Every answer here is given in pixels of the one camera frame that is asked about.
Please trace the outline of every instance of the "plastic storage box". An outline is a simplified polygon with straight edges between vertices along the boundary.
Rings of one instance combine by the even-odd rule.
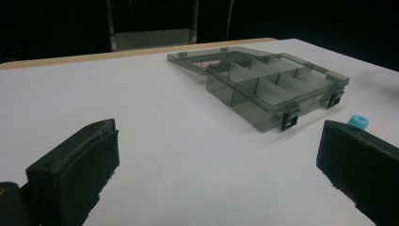
[[[242,47],[170,54],[168,61],[206,74],[206,88],[261,132],[284,131],[299,116],[336,105],[349,81],[289,54]]]

